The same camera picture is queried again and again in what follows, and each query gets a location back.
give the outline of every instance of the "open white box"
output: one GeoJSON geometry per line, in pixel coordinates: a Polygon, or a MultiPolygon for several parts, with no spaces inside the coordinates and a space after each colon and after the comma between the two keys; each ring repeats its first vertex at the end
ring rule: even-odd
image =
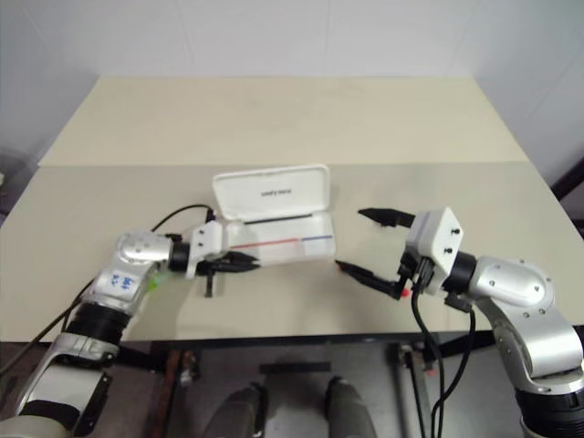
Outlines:
{"type": "Polygon", "coordinates": [[[213,189],[226,225],[227,247],[261,265],[335,254],[329,169],[309,165],[223,173],[213,189]]]}

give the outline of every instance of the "beige table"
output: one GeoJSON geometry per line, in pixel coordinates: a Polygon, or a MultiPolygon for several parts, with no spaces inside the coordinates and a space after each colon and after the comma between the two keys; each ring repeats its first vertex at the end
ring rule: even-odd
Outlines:
{"type": "MultiPolygon", "coordinates": [[[[466,231],[463,250],[543,266],[560,309],[583,322],[578,267],[584,245],[473,81],[221,83],[108,79],[96,86],[0,229],[3,340],[34,336],[108,262],[119,234],[149,228],[186,203],[213,204],[214,174],[288,162],[330,164],[339,259],[393,277],[407,231],[381,229],[356,211],[388,206],[415,213],[450,205],[466,231]],[[307,94],[312,106],[287,109],[296,95],[307,94]],[[307,117],[310,108],[318,110],[307,117]],[[262,129],[264,116],[278,128],[262,129]],[[317,140],[312,148],[284,148],[310,139],[317,140]],[[106,152],[96,149],[100,144],[106,152]]],[[[164,231],[202,220],[200,213],[185,213],[164,231]]],[[[125,339],[417,331],[408,300],[359,285],[331,260],[225,275],[217,283],[217,297],[205,299],[202,279],[169,279],[150,293],[125,339]]],[[[467,327],[467,316],[438,297],[426,297],[422,312],[431,329],[467,327]]],[[[479,328],[486,327],[481,318],[479,328]]]]}

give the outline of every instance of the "silver robotic arm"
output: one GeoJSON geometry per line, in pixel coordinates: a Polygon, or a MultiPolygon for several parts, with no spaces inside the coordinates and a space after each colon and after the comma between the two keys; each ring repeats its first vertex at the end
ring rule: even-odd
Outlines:
{"type": "Polygon", "coordinates": [[[507,375],[516,389],[527,437],[584,437],[582,345],[554,306],[553,282],[523,260],[460,252],[464,231],[454,213],[406,214],[391,209],[359,211],[384,226],[410,227],[398,281],[337,262],[362,284],[400,299],[406,281],[417,293],[445,291],[448,306],[476,305],[489,320],[507,375]]]}
{"type": "Polygon", "coordinates": [[[466,296],[493,327],[526,436],[584,436],[582,344],[551,279],[523,260],[480,257],[466,296]]]}
{"type": "Polygon", "coordinates": [[[161,269],[194,277],[206,256],[224,251],[216,221],[193,230],[190,243],[150,232],[123,235],[109,265],[83,295],[66,330],[49,347],[23,389],[1,438],[61,438],[91,432],[107,398],[121,335],[161,269]]]}

